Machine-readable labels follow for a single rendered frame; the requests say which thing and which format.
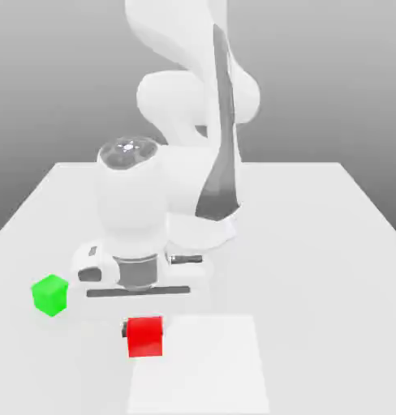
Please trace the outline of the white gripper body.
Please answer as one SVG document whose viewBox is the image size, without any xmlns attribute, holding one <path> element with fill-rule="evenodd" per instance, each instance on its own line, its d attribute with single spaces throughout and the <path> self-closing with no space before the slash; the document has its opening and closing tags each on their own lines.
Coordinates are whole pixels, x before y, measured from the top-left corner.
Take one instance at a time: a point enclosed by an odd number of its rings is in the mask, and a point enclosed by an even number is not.
<svg viewBox="0 0 396 415">
<path fill-rule="evenodd" d="M 187 285 L 155 286 L 130 291 L 123 288 L 88 289 L 86 312 L 175 312 L 192 306 Z"/>
</svg>

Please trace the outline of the small red cube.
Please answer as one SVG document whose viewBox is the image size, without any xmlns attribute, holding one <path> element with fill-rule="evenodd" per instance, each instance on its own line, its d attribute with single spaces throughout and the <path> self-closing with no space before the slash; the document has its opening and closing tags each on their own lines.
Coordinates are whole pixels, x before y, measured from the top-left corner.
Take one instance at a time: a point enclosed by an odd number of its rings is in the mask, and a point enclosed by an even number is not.
<svg viewBox="0 0 396 415">
<path fill-rule="evenodd" d="M 129 357 L 159 357 L 163 353 L 163 318 L 129 318 L 126 336 Z"/>
</svg>

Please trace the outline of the small green cube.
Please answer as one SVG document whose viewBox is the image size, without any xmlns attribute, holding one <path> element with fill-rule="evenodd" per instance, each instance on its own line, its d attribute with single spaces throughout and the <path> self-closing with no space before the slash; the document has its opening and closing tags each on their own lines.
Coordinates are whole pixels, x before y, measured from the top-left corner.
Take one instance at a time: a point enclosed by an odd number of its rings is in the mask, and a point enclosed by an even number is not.
<svg viewBox="0 0 396 415">
<path fill-rule="evenodd" d="M 32 285 L 34 306 L 49 317 L 54 317 L 67 308 L 67 280 L 51 274 Z"/>
</svg>

